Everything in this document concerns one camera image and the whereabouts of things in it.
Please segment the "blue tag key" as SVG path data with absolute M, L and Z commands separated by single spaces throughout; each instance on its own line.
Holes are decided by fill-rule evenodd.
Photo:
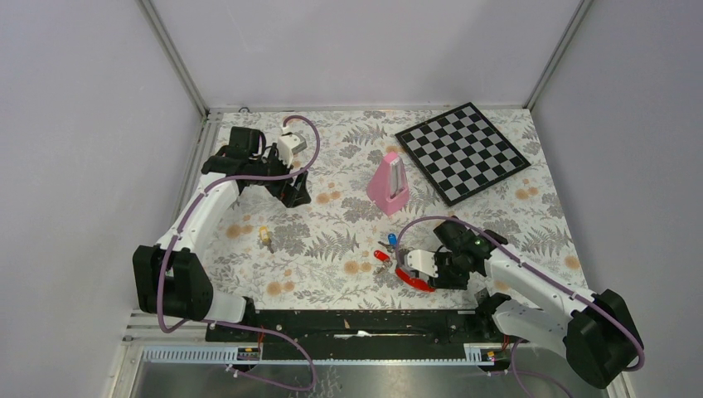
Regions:
M 387 235 L 386 240 L 379 240 L 378 244 L 384 247 L 387 251 L 395 251 L 397 249 L 397 236 L 393 233 Z

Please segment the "red tag key bunch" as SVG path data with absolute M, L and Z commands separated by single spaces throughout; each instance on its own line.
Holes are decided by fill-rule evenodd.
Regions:
M 394 274 L 414 289 L 428 293 L 435 291 L 435 288 L 429 285 L 428 279 L 423 277 L 418 270 L 412 269 L 407 265 L 398 266 L 393 257 L 381 250 L 375 250 L 373 255 L 381 262 L 381 266 L 374 272 L 374 275 Z

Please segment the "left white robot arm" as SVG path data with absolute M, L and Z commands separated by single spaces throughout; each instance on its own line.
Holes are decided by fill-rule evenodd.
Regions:
M 156 244 L 133 254 L 138 305 L 145 313 L 192 321 L 225 322 L 236 340 L 254 336 L 257 319 L 246 311 L 247 298 L 216 290 L 201 263 L 225 210 L 248 186 L 259 185 L 287 208 L 311 201 L 308 171 L 293 169 L 293 158 L 307 147 L 299 133 L 283 131 L 272 143 L 264 133 L 233 127 L 227 144 L 203 164 L 187 206 Z

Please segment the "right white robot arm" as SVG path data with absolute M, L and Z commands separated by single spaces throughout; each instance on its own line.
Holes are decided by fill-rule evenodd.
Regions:
M 435 255 L 438 275 L 476 273 L 508 284 L 535 306 L 505 294 L 489 297 L 477 316 L 479 337 L 495 342 L 521 337 L 563 357 L 583 381 L 599 389 L 645 363 L 644 345 L 624 298 L 605 289 L 579 288 L 529 264 L 507 239 L 456 217 L 441 216 L 434 228 L 445 250 Z

